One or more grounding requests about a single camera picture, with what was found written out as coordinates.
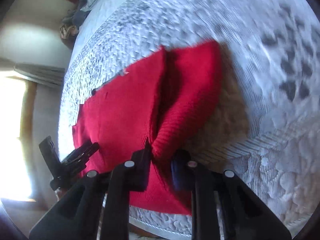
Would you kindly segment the dark clothes pile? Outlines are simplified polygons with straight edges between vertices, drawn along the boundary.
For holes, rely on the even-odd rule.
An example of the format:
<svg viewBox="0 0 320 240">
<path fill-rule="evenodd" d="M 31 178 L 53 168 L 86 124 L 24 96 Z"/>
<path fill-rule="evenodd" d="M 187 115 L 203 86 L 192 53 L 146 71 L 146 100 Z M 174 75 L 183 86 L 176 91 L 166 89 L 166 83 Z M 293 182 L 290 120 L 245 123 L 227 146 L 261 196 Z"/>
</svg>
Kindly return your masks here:
<svg viewBox="0 0 320 240">
<path fill-rule="evenodd" d="M 85 9 L 86 5 L 87 0 L 79 0 L 76 9 L 69 10 L 67 16 L 62 19 L 60 25 L 61 39 L 69 40 L 77 37 L 80 27 L 90 13 L 90 10 Z"/>
</svg>

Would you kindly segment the white quilted bedspread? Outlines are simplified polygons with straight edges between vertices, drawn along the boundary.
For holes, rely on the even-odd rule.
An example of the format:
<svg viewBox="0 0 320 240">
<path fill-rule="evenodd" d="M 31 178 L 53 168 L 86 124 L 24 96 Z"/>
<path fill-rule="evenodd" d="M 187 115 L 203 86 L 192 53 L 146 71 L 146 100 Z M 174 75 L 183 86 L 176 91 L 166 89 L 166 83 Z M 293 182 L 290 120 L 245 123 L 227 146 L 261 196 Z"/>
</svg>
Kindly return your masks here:
<svg viewBox="0 0 320 240">
<path fill-rule="evenodd" d="M 60 158 L 93 89 L 156 51 L 213 38 L 223 85 L 186 148 L 214 171 L 233 169 L 297 236 L 319 205 L 318 0 L 87 0 L 65 74 Z"/>
</svg>

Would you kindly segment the red knit sweater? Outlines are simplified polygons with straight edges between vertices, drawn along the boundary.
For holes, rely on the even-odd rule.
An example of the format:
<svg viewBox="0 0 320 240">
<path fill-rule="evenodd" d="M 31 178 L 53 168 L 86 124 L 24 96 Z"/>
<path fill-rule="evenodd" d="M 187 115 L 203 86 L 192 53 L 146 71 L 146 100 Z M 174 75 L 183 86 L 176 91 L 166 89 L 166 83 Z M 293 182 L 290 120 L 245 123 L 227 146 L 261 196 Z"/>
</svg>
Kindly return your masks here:
<svg viewBox="0 0 320 240">
<path fill-rule="evenodd" d="M 161 48 L 128 67 L 80 105 L 72 128 L 75 147 L 97 142 L 86 170 L 112 171 L 133 152 L 151 145 L 147 189 L 134 192 L 135 207 L 189 215 L 191 195 L 172 185 L 171 159 L 194 137 L 217 107 L 222 86 L 219 44 Z"/>
</svg>

